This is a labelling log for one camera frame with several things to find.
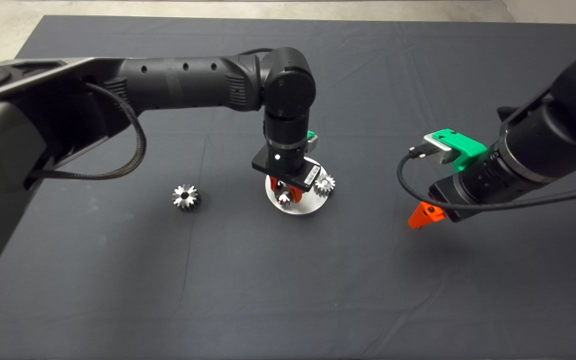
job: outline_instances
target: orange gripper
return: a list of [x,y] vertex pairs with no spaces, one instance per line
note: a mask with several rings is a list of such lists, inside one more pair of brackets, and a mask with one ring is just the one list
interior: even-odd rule
[[[275,191],[278,182],[279,180],[270,176],[270,190]],[[295,204],[299,203],[302,200],[302,195],[304,194],[304,192],[292,185],[288,185],[288,189],[290,189],[290,194],[292,195],[294,203]]]
[[443,219],[446,219],[446,214],[441,207],[430,205],[427,202],[420,202],[408,219],[408,226],[410,229],[419,229],[422,226],[436,223]]

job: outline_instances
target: round metal plate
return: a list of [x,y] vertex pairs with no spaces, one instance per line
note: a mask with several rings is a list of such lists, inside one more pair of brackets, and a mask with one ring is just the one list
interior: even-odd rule
[[[314,161],[309,157],[306,157],[306,159],[314,162],[318,166],[322,166],[322,164],[319,164],[317,161]],[[326,169],[324,169],[323,166],[321,167],[321,171],[327,174]],[[281,206],[275,198],[275,192],[270,189],[270,176],[267,175],[265,176],[265,194],[268,196],[268,200],[270,200],[270,203],[272,203],[275,208],[281,210],[283,213],[290,215],[307,215],[316,212],[326,203],[329,198],[329,196],[319,196],[317,193],[315,193],[315,190],[310,189],[310,191],[307,193],[303,193],[301,196],[301,201],[298,203],[291,203],[287,206]]]

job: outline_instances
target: silver gear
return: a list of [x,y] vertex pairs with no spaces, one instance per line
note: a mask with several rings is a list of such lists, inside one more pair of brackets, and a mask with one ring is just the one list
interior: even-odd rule
[[335,180],[332,176],[322,171],[315,180],[313,189],[318,196],[330,196],[330,193],[335,189]]
[[282,207],[287,207],[293,202],[293,194],[290,192],[290,187],[281,181],[277,181],[277,185],[274,187],[274,198]]
[[182,212],[189,212],[202,203],[202,196],[192,185],[183,184],[176,187],[172,194],[173,204],[180,208]]

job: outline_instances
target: metal gear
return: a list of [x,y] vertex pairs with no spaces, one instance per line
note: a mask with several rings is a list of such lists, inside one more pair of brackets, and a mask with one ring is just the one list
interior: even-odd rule
[[335,180],[332,176],[322,171],[315,180],[313,189],[318,196],[330,196],[330,193],[335,189]]
[[196,187],[183,184],[174,189],[172,200],[173,204],[180,208],[182,212],[189,212],[201,205],[202,196]]
[[274,198],[282,207],[287,207],[293,202],[293,194],[290,192],[290,187],[281,181],[278,181],[274,187]]

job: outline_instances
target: black cable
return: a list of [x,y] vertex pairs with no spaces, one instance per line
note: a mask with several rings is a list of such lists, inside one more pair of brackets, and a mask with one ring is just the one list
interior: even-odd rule
[[461,205],[457,203],[448,203],[443,201],[437,201],[428,196],[424,196],[423,194],[419,193],[415,189],[413,189],[404,179],[403,169],[406,162],[410,159],[417,158],[418,156],[414,153],[408,153],[405,155],[399,162],[397,166],[397,180],[399,180],[399,184],[403,187],[403,189],[409,193],[413,198],[416,198],[419,201],[423,201],[424,203],[428,203],[430,205],[434,205],[435,207],[440,207],[446,210],[461,210],[461,211],[471,211],[471,212],[496,212],[499,210],[512,210],[512,209],[521,209],[521,208],[529,208],[529,207],[537,207],[539,205],[547,205],[553,203],[560,203],[563,201],[575,200],[576,199],[576,190],[567,191],[558,194],[550,194],[547,196],[540,196],[536,198],[529,198],[526,200],[517,200],[517,201],[510,201],[510,202],[501,202],[501,203],[482,203],[478,205]]
[[132,173],[144,160],[144,156],[146,155],[146,134],[144,133],[142,126],[139,124],[137,114],[135,114],[133,107],[128,102],[126,102],[126,100],[121,98],[121,96],[101,86],[87,83],[86,87],[91,91],[94,91],[100,95],[106,96],[110,100],[113,100],[117,105],[119,105],[119,108],[126,115],[128,121],[130,121],[132,127],[137,133],[137,148],[134,152],[134,155],[132,156],[132,159],[130,159],[130,161],[128,161],[124,166],[106,173],[87,175],[83,173],[74,173],[68,171],[35,170],[30,173],[30,178],[110,180],[121,178],[122,176],[126,176]]
[[237,55],[251,55],[256,53],[270,53],[274,48],[269,47],[258,47],[258,48],[251,48],[250,50],[240,52]]

